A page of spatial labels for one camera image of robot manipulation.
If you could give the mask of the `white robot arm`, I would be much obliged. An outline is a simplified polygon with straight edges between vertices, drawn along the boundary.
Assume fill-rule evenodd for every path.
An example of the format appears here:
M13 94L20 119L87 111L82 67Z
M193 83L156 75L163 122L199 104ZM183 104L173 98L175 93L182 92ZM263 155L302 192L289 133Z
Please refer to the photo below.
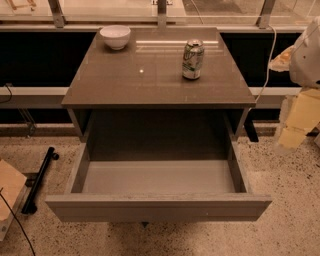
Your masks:
M295 43L268 67L288 71L291 81L301 87L278 138L279 146L293 150L320 123L320 17L315 17Z

